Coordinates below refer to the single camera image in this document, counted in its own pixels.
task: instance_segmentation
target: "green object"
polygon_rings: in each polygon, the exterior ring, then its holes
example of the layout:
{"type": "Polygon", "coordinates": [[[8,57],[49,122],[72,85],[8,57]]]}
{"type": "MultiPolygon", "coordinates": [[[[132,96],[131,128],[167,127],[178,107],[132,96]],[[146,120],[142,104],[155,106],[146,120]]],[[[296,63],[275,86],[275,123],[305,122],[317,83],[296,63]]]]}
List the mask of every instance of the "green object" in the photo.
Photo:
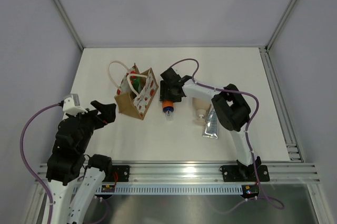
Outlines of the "green object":
{"type": "Polygon", "coordinates": [[[133,88],[140,93],[140,78],[136,77],[135,79],[132,80],[132,86],[133,88]]]}

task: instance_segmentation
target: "metal frame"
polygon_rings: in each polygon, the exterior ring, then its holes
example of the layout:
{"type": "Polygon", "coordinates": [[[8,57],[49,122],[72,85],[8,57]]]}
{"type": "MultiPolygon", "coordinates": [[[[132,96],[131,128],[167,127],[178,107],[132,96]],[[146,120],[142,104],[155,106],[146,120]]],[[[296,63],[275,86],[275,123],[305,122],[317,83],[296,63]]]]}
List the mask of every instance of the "metal frame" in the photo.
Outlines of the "metal frame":
{"type": "Polygon", "coordinates": [[[36,224],[44,199],[46,199],[45,190],[42,185],[36,182],[32,187],[31,200],[27,205],[27,212],[22,220],[23,223],[36,224]]]}
{"type": "Polygon", "coordinates": [[[283,12],[281,19],[279,20],[279,23],[277,24],[272,36],[270,37],[266,49],[269,52],[269,50],[271,49],[271,47],[273,46],[275,40],[277,39],[277,37],[279,36],[281,30],[283,29],[284,25],[286,24],[286,21],[288,20],[290,14],[292,13],[295,5],[297,4],[299,0],[290,0],[285,11],[283,12]]]}
{"type": "Polygon", "coordinates": [[[322,193],[322,185],[307,185],[312,205],[315,209],[317,219],[319,223],[334,223],[333,217],[326,207],[325,197],[322,193]]]}
{"type": "Polygon", "coordinates": [[[78,36],[72,22],[70,21],[62,3],[60,0],[52,0],[56,10],[58,11],[58,13],[60,14],[62,21],[64,22],[65,26],[67,27],[67,29],[70,32],[70,35],[72,36],[72,38],[74,39],[75,43],[77,44],[78,48],[80,49],[80,51],[83,51],[84,49],[84,45],[80,39],[80,37],[78,36]]]}
{"type": "MultiPolygon", "coordinates": [[[[74,41],[76,42],[77,46],[79,47],[79,49],[81,51],[83,51],[83,49],[85,48],[81,38],[79,37],[78,33],[76,32],[70,18],[68,17],[65,8],[63,7],[62,3],[60,0],[52,0],[57,11],[59,12],[64,24],[66,25],[66,27],[68,28],[71,36],[73,37],[74,41]]],[[[290,16],[290,14],[292,13],[292,10],[294,8],[294,6],[296,5],[296,3],[298,2],[298,0],[290,0],[285,11],[283,12],[271,38],[269,39],[267,45],[266,45],[266,49],[267,51],[269,51],[272,47],[272,45],[274,44],[275,40],[277,39],[278,35],[280,34],[283,26],[285,25],[288,17],[290,16]]],[[[176,45],[175,47],[186,47],[186,45],[176,45]]],[[[200,46],[200,45],[195,45],[195,46],[188,46],[188,47],[224,47],[224,45],[215,45],[215,46],[200,46]]],[[[225,45],[225,47],[258,47],[258,46],[251,46],[251,45],[225,45]]]]}
{"type": "Polygon", "coordinates": [[[277,116],[280,121],[283,137],[289,149],[289,158],[291,161],[304,162],[304,152],[298,143],[298,139],[296,138],[269,53],[265,48],[259,48],[259,50],[270,91],[274,100],[277,116]]]}
{"type": "MultiPolygon", "coordinates": [[[[130,165],[129,182],[119,182],[120,185],[253,185],[254,182],[223,182],[219,170],[224,164],[235,165],[234,162],[213,164],[176,163],[149,164],[128,163],[130,165]]],[[[269,170],[270,182],[262,184],[319,184],[320,179],[314,164],[303,162],[272,162],[263,163],[269,170]]],[[[41,164],[38,172],[46,177],[47,164],[41,164]]]]}

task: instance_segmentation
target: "beige bottle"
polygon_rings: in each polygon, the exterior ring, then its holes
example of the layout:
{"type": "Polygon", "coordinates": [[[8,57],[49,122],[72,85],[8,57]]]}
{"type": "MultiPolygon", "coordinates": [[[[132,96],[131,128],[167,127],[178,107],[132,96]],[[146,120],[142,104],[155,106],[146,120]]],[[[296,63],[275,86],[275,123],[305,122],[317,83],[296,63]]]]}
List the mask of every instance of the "beige bottle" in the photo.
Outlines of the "beige bottle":
{"type": "Polygon", "coordinates": [[[202,99],[197,98],[192,99],[192,104],[194,109],[196,110],[197,116],[197,119],[194,120],[194,122],[197,125],[204,126],[206,124],[206,113],[209,110],[211,104],[202,99]]]}

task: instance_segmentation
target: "bag handle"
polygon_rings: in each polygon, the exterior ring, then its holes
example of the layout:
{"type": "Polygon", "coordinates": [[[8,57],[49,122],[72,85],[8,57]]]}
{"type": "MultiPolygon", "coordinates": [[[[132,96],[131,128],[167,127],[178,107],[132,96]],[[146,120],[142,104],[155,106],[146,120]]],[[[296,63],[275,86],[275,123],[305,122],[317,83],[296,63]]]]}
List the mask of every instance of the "bag handle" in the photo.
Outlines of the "bag handle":
{"type": "Polygon", "coordinates": [[[141,75],[141,74],[130,73],[130,74],[127,75],[127,77],[126,77],[126,80],[127,80],[127,82],[128,82],[128,85],[129,85],[130,88],[131,88],[131,91],[132,91],[135,95],[138,96],[139,93],[137,93],[137,91],[133,88],[133,86],[132,86],[132,84],[131,84],[130,77],[133,77],[133,76],[135,76],[135,77],[143,77],[143,78],[147,78],[147,76],[146,76],[146,75],[141,75]]]}
{"type": "Polygon", "coordinates": [[[113,64],[113,63],[117,63],[117,64],[120,64],[122,66],[124,66],[124,68],[126,69],[126,71],[128,71],[128,67],[122,63],[121,61],[118,61],[118,60],[114,60],[114,61],[111,61],[108,65],[107,65],[107,75],[110,79],[110,81],[112,82],[112,84],[114,84],[115,87],[117,87],[117,89],[119,89],[119,85],[115,82],[115,80],[112,78],[111,74],[110,74],[110,66],[113,64]]]}

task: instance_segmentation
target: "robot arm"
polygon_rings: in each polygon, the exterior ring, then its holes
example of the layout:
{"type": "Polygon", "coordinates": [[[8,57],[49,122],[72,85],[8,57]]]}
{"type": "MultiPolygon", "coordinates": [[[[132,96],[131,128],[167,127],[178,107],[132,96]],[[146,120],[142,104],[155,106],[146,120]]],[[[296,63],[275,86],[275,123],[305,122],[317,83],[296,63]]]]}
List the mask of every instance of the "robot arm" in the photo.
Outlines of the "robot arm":
{"type": "MultiPolygon", "coordinates": [[[[68,118],[58,125],[53,153],[47,162],[46,178],[54,201],[52,224],[81,224],[98,185],[112,175],[110,157],[91,157],[86,176],[70,206],[71,196],[85,161],[84,153],[94,130],[114,122],[116,117],[115,104],[103,105],[93,101],[91,105],[96,109],[80,107],[77,95],[70,95],[63,101],[63,111],[68,118]]],[[[47,204],[42,223],[47,223],[49,207],[47,204]]]]}
{"type": "MultiPolygon", "coordinates": [[[[182,97],[194,97],[212,103],[220,124],[231,132],[237,152],[237,164],[240,175],[247,179],[254,174],[253,162],[259,166],[261,160],[253,160],[245,139],[244,128],[250,120],[251,109],[241,94],[217,91],[197,85],[190,76],[180,77],[174,69],[169,68],[161,74],[161,101],[181,102],[182,97]]],[[[224,87],[226,90],[239,91],[233,84],[224,87]]]]}

